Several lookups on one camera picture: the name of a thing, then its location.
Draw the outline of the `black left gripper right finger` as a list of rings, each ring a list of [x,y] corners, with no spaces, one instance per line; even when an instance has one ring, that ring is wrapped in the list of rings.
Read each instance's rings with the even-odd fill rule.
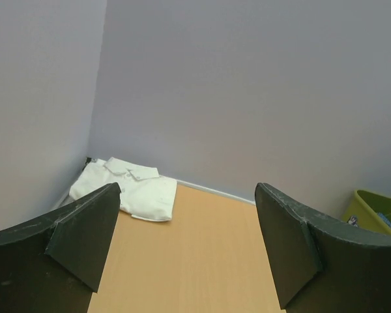
[[[280,307],[391,312],[391,236],[304,205],[267,183],[255,204]]]

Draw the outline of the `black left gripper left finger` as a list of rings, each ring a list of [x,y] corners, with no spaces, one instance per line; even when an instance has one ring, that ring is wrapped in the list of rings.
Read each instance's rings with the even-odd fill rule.
[[[0,231],[0,312],[86,312],[98,291],[121,189],[106,184]]]

